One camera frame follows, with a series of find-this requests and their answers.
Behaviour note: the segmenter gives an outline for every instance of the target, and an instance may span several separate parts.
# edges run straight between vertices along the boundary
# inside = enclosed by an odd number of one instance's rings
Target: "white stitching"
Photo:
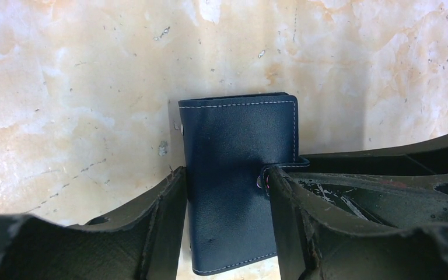
[[[262,256],[256,257],[256,258],[251,258],[251,259],[249,259],[247,261],[238,262],[237,264],[227,265],[225,267],[221,267],[221,268],[214,269],[214,270],[200,271],[200,270],[197,270],[197,269],[193,268],[193,271],[196,271],[196,272],[199,272],[199,273],[212,273],[212,272],[216,272],[216,271],[219,271],[219,270],[225,270],[226,268],[235,267],[235,266],[240,265],[240,264],[245,264],[247,262],[249,263],[250,261],[256,261],[256,260],[259,260],[261,258],[265,258],[265,257],[271,256],[271,255],[275,255],[275,254],[277,254],[277,252],[273,252],[273,253],[270,253],[270,254],[262,255]]]
[[[241,106],[241,105],[256,105],[256,104],[275,104],[275,103],[294,103],[294,101],[274,101],[274,102],[255,102],[255,103],[236,103],[236,104],[224,104],[224,105],[209,105],[209,106],[183,106],[180,108],[217,108],[227,106]]]
[[[295,102],[288,101],[274,101],[274,102],[255,102],[255,103],[236,103],[236,104],[224,104],[224,105],[209,105],[209,106],[183,106],[180,109],[184,108],[218,108],[218,107],[227,107],[227,106],[246,106],[246,105],[256,105],[256,104],[276,104],[276,103],[293,103],[293,161],[296,161],[296,106]]]
[[[296,161],[296,106],[293,102],[293,162]]]

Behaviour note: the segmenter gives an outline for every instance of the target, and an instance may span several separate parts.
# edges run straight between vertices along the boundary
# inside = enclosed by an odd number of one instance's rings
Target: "card holder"
[[[179,103],[193,271],[212,275],[276,255],[263,166],[298,159],[298,101],[287,93]]]

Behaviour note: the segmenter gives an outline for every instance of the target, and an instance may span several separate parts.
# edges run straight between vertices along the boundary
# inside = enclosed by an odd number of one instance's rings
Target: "wallet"
[[[212,275],[276,255],[263,166],[298,158],[298,101],[267,93],[179,101],[193,271]]]

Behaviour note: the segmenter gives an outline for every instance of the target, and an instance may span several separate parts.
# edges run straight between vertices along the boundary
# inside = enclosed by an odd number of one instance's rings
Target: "marble wall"
[[[85,223],[184,164],[178,100],[276,91],[302,153],[448,133],[448,0],[0,1],[0,213]]]

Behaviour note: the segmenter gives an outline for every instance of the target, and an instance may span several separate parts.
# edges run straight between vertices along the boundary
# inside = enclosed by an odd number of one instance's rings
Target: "navy blue leather wallet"
[[[179,102],[193,271],[212,275],[276,255],[264,165],[298,158],[298,101],[287,93]]]

